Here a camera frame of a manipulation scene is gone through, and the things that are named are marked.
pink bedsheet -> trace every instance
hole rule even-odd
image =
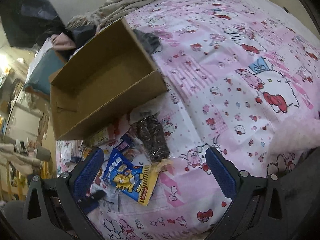
[[[295,167],[299,154],[272,155],[268,145],[285,118],[318,118],[319,41],[267,0],[156,0],[126,20],[161,38],[153,58],[168,92],[135,109],[130,122],[159,112],[173,165],[148,206],[119,193],[118,212],[103,201],[89,218],[106,239],[190,237],[210,229],[231,201],[205,163],[209,146],[254,176]],[[118,138],[129,127],[122,118]]]

bed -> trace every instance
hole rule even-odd
[[[141,113],[159,112],[172,165],[148,206],[97,177],[92,188],[118,203],[103,200],[88,216],[106,239],[190,238],[214,227],[231,202],[205,163],[209,146],[254,176],[289,172],[303,158],[268,146],[284,119],[319,119],[320,41],[268,0],[156,0],[126,20],[161,39],[153,59],[168,92],[121,118],[116,139]],[[80,148],[81,141],[57,142],[58,175],[73,168],[65,152],[78,156]],[[108,156],[112,144],[101,148]]]

open cardboard box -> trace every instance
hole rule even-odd
[[[166,91],[124,19],[100,32],[51,77],[56,139],[84,139]]]

